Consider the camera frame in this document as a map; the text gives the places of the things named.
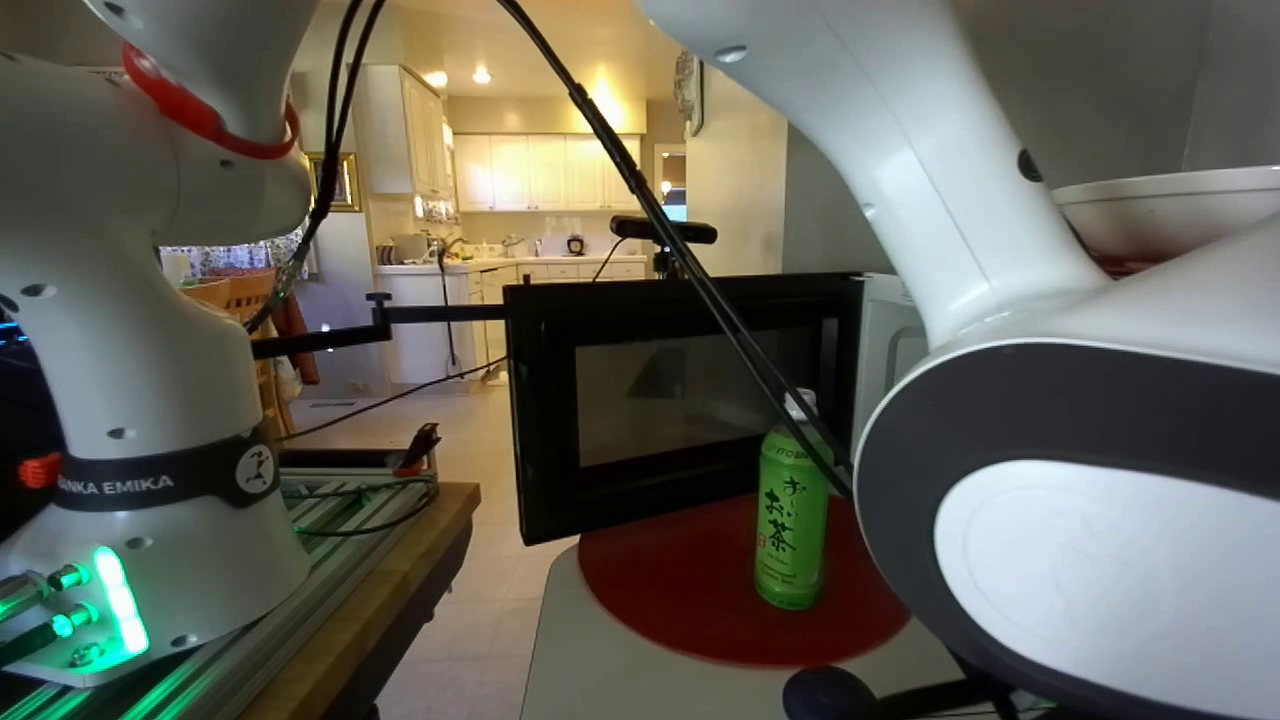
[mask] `floor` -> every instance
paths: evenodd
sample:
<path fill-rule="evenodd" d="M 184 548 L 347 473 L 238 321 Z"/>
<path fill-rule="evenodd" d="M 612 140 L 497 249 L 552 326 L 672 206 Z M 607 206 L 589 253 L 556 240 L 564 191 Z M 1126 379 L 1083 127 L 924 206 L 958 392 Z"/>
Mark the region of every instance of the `floor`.
<path fill-rule="evenodd" d="M 345 416 L 347 400 L 293 406 L 293 426 L 313 427 Z M 516 526 L 514 426 L 504 385 L 446 385 L 369 416 L 300 436 L 305 448 L 407 446 L 425 426 L 439 426 L 438 466 L 446 482 L 481 485 L 481 513 L 468 566 L 417 635 L 401 671 L 381 698 L 385 720 L 516 720 L 536 614 L 549 566 L 564 543 L 525 548 Z"/>

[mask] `green bottle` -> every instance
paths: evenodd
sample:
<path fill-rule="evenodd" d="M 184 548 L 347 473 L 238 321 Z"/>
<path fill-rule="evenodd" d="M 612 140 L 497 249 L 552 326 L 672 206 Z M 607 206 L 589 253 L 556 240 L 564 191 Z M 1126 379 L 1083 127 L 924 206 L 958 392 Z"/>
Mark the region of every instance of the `green bottle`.
<path fill-rule="evenodd" d="M 806 614 L 824 588 L 827 562 L 827 482 L 806 446 L 775 426 L 761 448 L 757 495 L 757 598 L 786 614 Z"/>

